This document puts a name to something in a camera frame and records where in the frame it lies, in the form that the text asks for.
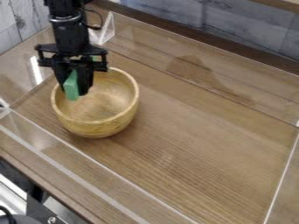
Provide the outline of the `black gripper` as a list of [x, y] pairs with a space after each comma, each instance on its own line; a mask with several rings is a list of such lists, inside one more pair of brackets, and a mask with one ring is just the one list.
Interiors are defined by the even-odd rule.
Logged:
[[55, 42], [35, 46], [39, 66], [53, 68], [61, 89], [71, 68], [78, 68], [79, 94], [86, 95], [94, 85], [94, 70], [109, 70], [109, 51], [91, 44], [85, 16], [50, 16], [50, 21]]

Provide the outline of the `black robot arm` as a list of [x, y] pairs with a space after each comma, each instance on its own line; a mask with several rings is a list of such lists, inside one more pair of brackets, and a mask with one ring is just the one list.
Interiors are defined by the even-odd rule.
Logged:
[[75, 101], [94, 85], [94, 73], [109, 70], [109, 51], [90, 42], [90, 29], [101, 30], [103, 24], [90, 25], [86, 8], [93, 0], [43, 0], [50, 9], [50, 22], [55, 42], [39, 44], [41, 67], [50, 67], [66, 97]]

